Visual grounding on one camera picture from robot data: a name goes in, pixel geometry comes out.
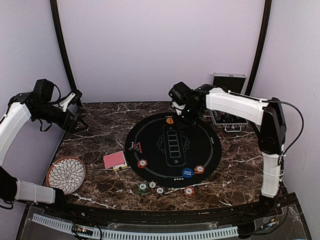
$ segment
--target black frame pole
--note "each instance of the black frame pole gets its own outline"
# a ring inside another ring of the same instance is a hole
[[[255,52],[255,56],[254,56],[254,60],[253,60],[253,64],[252,64],[250,77],[249,77],[248,84],[247,84],[247,87],[245,90],[245,95],[247,95],[247,96],[251,95],[251,92],[254,87],[256,77],[257,77],[258,68],[260,65],[262,52],[264,50],[265,40],[266,40],[266,36],[267,36],[268,23],[269,23],[270,12],[271,12],[271,5],[272,5],[272,0],[265,0],[259,40],[258,40],[258,44],[256,47],[256,52]]]
[[[50,5],[51,5],[52,19],[53,19],[56,39],[58,41],[58,45],[59,45],[60,54],[61,54],[62,62],[63,62],[63,65],[64,65],[65,73],[66,73],[66,76],[68,78],[68,82],[69,82],[70,88],[72,90],[76,90],[77,86],[76,86],[74,75],[73,75],[72,70],[71,70],[71,66],[70,66],[70,62],[69,62],[69,58],[68,58],[68,54],[67,54],[67,49],[66,49],[66,45],[65,45],[64,35],[62,33],[57,0],[50,0]],[[80,99],[78,100],[76,105],[78,107],[81,106]]]

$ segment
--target red poker chip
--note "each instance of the red poker chip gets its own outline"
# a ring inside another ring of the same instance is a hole
[[[187,197],[192,197],[193,195],[195,195],[195,189],[192,186],[187,186],[184,189],[184,195],[186,195]]]
[[[140,161],[138,161],[138,168],[140,169],[144,169],[147,165],[148,165],[147,160],[141,159]]]
[[[203,166],[196,166],[195,169],[194,169],[194,172],[196,174],[203,174],[205,172],[205,167]]]

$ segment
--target blue poker chip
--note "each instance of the blue poker chip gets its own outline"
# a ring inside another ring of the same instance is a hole
[[[189,179],[194,175],[194,171],[191,168],[185,168],[182,170],[182,175]]]

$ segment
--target orange chip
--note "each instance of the orange chip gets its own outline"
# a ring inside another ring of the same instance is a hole
[[[174,124],[174,120],[172,119],[172,117],[167,118],[167,119],[166,119],[166,122],[167,122],[168,124]]]

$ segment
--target red triangle marker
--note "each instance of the red triangle marker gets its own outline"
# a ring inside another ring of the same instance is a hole
[[[138,152],[138,153],[141,153],[141,154],[142,154],[142,149],[141,149],[141,144],[140,144],[140,142],[138,142],[137,144],[135,144],[133,147],[130,147],[130,148],[129,148],[129,151],[135,151],[135,152]]]

